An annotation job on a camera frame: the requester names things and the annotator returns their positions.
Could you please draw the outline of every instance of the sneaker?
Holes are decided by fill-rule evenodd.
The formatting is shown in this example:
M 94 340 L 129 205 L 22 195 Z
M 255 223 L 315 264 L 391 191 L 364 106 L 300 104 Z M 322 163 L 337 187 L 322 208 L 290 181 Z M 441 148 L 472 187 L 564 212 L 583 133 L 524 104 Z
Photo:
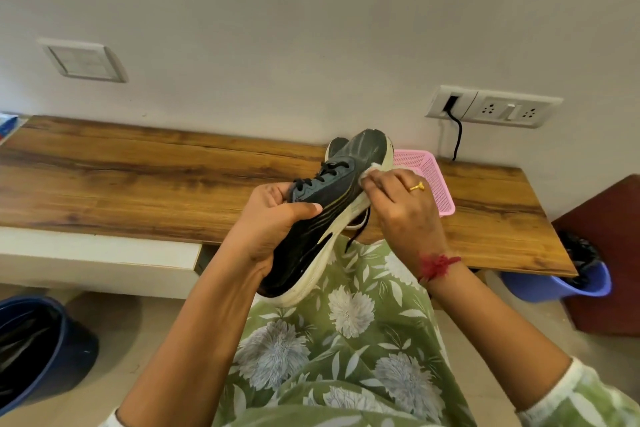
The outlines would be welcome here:
M 296 179 L 289 201 L 320 203 L 322 213 L 298 221 L 273 252 L 273 268 L 258 293 L 277 307 L 297 304 L 320 280 L 340 232 L 371 202 L 358 178 L 372 164 L 394 164 L 391 140 L 379 130 L 361 131 L 320 166 L 313 179 Z
M 330 157 L 334 156 L 340 149 L 346 146 L 349 143 L 349 140 L 345 137 L 336 137 L 329 145 L 326 147 L 326 151 L 324 152 L 324 160 L 329 160 Z M 365 223 L 369 221 L 369 214 L 371 213 L 371 207 L 365 209 L 362 213 L 360 213 L 356 218 L 351 221 L 346 227 L 345 230 L 359 230 L 361 229 Z

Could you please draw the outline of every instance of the ring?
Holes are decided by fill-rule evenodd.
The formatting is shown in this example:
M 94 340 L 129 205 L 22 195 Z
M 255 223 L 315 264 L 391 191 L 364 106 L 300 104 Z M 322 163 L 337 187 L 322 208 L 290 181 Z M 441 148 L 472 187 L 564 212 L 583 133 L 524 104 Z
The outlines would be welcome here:
M 417 185 L 407 189 L 407 191 L 412 191 L 413 189 L 420 189 L 421 191 L 424 191 L 424 184 L 422 184 L 422 181 L 420 181 Z

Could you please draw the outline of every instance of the person's left hand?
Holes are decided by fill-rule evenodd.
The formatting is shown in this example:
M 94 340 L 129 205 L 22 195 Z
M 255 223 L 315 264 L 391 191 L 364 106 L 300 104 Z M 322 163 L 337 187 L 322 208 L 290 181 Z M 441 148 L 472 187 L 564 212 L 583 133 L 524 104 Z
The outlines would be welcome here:
M 265 277 L 273 265 L 273 250 L 296 221 L 309 220 L 322 211 L 320 204 L 287 203 L 290 182 L 256 187 L 236 224 L 221 245 L 247 266 L 256 266 Z

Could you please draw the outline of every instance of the wooden desk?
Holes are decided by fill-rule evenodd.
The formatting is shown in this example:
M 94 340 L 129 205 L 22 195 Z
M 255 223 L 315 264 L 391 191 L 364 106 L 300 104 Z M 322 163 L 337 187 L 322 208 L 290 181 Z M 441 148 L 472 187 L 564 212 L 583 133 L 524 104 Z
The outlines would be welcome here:
M 322 146 L 32 117 L 0 146 L 0 226 L 220 243 L 251 190 L 314 176 Z M 474 268 L 572 276 L 520 169 L 439 161 Z M 361 235 L 380 239 L 375 215 Z

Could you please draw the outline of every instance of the red thread bracelet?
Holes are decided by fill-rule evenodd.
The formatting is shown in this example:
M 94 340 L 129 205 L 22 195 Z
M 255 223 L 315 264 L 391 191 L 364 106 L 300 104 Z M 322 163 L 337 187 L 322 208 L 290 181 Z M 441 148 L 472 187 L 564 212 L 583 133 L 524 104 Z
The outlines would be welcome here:
M 447 255 L 425 255 L 420 257 L 420 270 L 422 276 L 418 279 L 433 280 L 437 277 L 443 277 L 449 271 L 449 266 L 460 262 L 462 257 L 447 257 Z

